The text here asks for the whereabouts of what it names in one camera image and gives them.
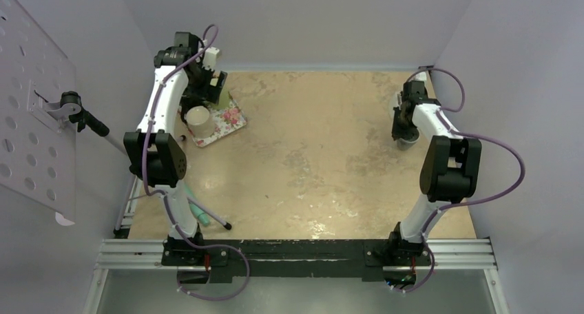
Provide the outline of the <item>grey blue mug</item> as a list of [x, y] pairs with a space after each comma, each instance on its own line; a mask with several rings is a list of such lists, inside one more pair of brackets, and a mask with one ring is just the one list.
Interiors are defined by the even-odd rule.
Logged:
[[409, 138], [398, 138], [395, 143], [400, 151], [407, 151], [413, 147], [419, 140], [419, 135], [411, 136]]

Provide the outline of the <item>beige cream mug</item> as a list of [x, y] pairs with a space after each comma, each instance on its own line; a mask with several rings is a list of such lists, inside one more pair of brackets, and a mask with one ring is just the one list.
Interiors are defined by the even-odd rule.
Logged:
[[211, 112], [204, 106], [189, 109], [185, 120], [195, 138], [208, 138], [215, 132], [216, 125]]

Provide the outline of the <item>light green mug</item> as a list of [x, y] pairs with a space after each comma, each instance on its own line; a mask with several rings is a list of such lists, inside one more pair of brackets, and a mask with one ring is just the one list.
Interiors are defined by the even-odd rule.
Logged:
[[229, 109], [231, 104], [231, 94], [229, 90], [223, 90], [216, 104], [217, 110]]

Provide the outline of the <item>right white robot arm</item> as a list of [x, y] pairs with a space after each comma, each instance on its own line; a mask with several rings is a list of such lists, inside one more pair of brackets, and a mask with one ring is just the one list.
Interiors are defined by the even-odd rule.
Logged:
[[427, 254], [425, 241], [446, 206], [471, 197], [477, 187], [481, 141], [456, 135], [440, 108], [423, 81], [409, 80], [391, 110], [391, 134], [398, 148], [412, 147], [420, 136], [428, 139], [429, 146], [419, 175], [421, 194], [390, 233], [385, 251], [389, 265], [413, 264]]

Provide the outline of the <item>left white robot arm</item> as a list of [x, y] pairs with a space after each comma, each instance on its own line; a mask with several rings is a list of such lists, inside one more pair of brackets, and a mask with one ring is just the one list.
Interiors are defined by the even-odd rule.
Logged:
[[208, 81], [210, 71], [202, 62], [210, 44], [206, 36], [177, 32], [173, 45], [158, 52], [147, 110], [136, 130], [123, 137], [129, 170], [142, 180], [147, 196], [160, 199], [167, 216], [169, 231], [160, 260], [163, 266], [210, 269], [226, 265], [229, 259], [228, 249], [205, 243], [183, 181], [187, 158], [175, 138], [181, 98]]

